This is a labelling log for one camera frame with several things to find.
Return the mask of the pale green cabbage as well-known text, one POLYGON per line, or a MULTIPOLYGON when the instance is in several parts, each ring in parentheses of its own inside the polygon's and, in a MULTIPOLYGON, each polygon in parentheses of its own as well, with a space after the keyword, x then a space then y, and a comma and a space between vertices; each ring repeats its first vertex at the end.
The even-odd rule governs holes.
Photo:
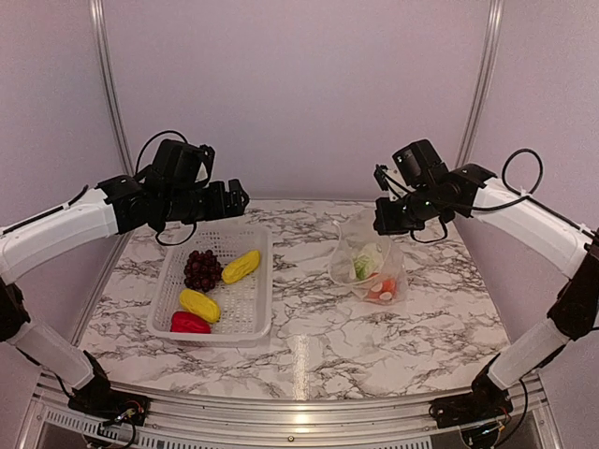
POLYGON ((384 263, 383 247, 379 243, 367 243, 350 249, 351 266, 349 276, 352 281, 369 279, 384 263))

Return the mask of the clear zip top bag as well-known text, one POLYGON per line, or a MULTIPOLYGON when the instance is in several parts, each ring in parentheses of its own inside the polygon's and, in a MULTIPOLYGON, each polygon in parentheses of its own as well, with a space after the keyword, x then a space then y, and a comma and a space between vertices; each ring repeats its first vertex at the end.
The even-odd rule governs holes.
POLYGON ((373 210, 362 210, 342 223, 329 260, 329 276, 365 301, 389 305, 403 301, 408 282, 404 254, 390 237, 373 229, 373 210))

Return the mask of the orange mini pumpkin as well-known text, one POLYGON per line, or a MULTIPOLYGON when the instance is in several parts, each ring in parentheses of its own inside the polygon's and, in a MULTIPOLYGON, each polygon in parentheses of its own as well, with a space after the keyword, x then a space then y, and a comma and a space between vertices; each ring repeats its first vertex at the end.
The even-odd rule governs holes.
POLYGON ((394 278, 386 278, 374 284, 369 289, 366 299, 374 302, 389 303, 396 298, 397 291, 397 281, 394 278))

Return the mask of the dark red grape bunch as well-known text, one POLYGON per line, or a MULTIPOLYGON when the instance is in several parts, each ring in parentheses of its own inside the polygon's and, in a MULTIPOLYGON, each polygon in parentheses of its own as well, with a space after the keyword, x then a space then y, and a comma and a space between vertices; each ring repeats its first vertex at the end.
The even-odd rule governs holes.
POLYGON ((208 293, 221 280, 223 266, 212 250, 194 250, 188 255, 183 275, 184 285, 196 291, 208 293))

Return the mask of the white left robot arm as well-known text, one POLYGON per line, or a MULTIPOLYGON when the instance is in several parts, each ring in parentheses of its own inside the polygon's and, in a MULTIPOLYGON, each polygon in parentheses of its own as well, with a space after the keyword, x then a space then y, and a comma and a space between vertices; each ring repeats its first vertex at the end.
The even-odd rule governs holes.
POLYGON ((1 230, 1 340, 68 385, 70 408, 109 419, 144 415, 145 397, 112 388, 99 362, 30 314, 18 280, 37 267, 92 241, 148 225, 156 233, 169 222, 238 217, 250 201, 239 180, 193 181, 185 187, 150 185, 118 176, 85 189, 73 200, 1 230))

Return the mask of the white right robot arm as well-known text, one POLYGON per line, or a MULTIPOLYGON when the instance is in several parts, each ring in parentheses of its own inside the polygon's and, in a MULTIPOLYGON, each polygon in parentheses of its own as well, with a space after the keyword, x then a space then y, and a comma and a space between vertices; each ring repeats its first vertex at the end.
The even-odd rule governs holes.
POLYGON ((430 415, 440 428, 471 424, 512 412, 511 387, 549 364, 571 341, 594 330, 598 313, 598 234, 575 224, 475 164, 448 170, 442 162, 402 158, 397 181, 378 166, 374 176, 388 193, 376 201, 374 230, 413 236, 432 219, 456 216, 492 226, 551 264, 565 283, 533 327, 494 356, 465 394, 436 398, 430 415))

